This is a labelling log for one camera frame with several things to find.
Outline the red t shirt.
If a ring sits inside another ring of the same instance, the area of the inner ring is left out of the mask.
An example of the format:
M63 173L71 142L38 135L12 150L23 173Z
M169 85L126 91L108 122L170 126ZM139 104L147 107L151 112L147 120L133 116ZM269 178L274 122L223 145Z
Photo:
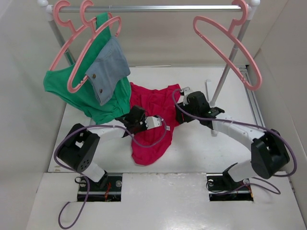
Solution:
M146 130L136 134L135 139L142 145L152 145L150 148L143 148L135 142L131 143L132 158L138 165L150 165L156 162L166 152L171 145L174 128L179 125L176 121L175 102L180 98L180 93L175 93L175 100L172 99L174 90L179 89L180 85L170 85L161 90L149 90L144 87L131 83L130 105L138 105L146 110L147 115L159 115L165 121L169 130L163 137L165 129L158 128Z

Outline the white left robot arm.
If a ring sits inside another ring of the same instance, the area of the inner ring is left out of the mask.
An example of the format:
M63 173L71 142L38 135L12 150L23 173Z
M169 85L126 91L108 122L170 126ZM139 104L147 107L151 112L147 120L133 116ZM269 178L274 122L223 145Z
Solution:
M105 123L103 127L89 130L80 123L75 124L68 133L74 135L59 147L56 158L73 171L89 178L91 186L96 190L102 190L107 184L108 173L92 162L98 143L145 131L146 118L145 109L135 105L129 113Z

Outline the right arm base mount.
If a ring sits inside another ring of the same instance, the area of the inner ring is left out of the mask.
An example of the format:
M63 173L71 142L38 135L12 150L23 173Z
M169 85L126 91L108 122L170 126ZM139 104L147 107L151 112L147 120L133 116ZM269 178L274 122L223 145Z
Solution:
M251 187L235 182L222 173L207 173L206 188L210 201L254 201Z

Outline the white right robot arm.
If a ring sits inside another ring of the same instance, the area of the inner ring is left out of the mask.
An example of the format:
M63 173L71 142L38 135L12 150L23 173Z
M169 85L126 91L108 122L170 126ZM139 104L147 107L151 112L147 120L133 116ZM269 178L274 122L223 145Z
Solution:
M183 102L175 104L176 120L180 124L197 120L250 151L249 160L234 163L222 172L223 190L235 190L245 179L252 177L269 179L290 161L285 140L276 130L235 121L223 109L211 107L202 92L194 92L189 87L173 93L184 97Z

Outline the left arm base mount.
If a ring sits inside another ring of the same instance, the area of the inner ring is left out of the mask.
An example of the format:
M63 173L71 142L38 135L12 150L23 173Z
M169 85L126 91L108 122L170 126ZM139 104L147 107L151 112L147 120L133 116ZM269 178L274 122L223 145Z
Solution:
M105 185L100 187L96 182L89 179L89 194L87 202L120 202L122 190L122 174L110 174ZM77 201L85 200L87 194L87 183L83 176L74 179L78 185Z

